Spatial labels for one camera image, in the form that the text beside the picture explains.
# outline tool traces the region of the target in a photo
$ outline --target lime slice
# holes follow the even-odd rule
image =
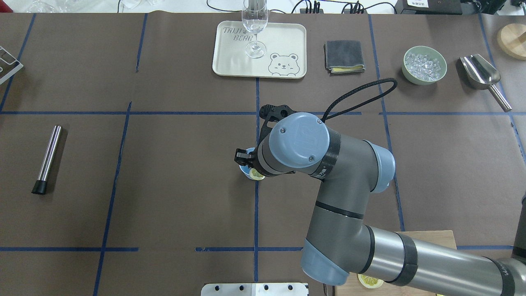
[[[367,275],[363,274],[358,275],[358,280],[367,289],[376,289],[383,284],[382,280],[373,277],[368,277]]]
[[[256,181],[260,181],[260,180],[263,180],[265,178],[265,176],[263,176],[262,174],[260,174],[258,171],[256,171],[256,169],[252,168],[250,169],[250,172],[248,172],[248,175],[253,179],[253,180],[256,180]]]

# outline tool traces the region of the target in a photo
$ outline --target wine glass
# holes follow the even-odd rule
[[[255,35],[255,40],[247,44],[245,53],[251,58],[260,58],[265,55],[267,47],[258,41],[258,33],[263,31],[268,23],[268,10],[266,0],[243,0],[241,11],[243,26],[249,33]]]

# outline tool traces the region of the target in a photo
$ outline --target red object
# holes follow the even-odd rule
[[[3,0],[0,0],[0,12],[13,12],[13,10]]]

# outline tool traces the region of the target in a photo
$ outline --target green bowl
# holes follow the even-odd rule
[[[434,81],[425,81],[425,80],[422,80],[422,79],[418,79],[418,78],[414,77],[411,73],[409,73],[409,70],[407,69],[406,64],[405,64],[405,60],[406,60],[406,56],[408,54],[410,54],[410,53],[422,54],[422,55],[426,55],[427,54],[427,55],[429,55],[429,57],[431,59],[436,58],[438,60],[438,62],[440,63],[440,67],[441,67],[440,76],[438,77],[438,79],[434,80]],[[415,46],[415,47],[412,47],[409,50],[407,50],[406,54],[403,55],[402,73],[407,78],[407,80],[409,80],[412,83],[415,83],[415,84],[418,84],[418,85],[433,84],[433,83],[437,82],[438,80],[441,80],[446,75],[447,71],[448,71],[448,65],[446,64],[446,60],[444,59],[444,57],[439,52],[437,52],[436,50],[434,50],[434,49],[432,49],[430,47],[427,47],[427,46]]]

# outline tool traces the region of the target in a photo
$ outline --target metal scoop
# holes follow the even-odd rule
[[[461,57],[460,61],[468,72],[471,85],[478,90],[489,90],[504,112],[511,111],[511,105],[504,98],[496,84],[500,81],[500,73],[480,54]]]

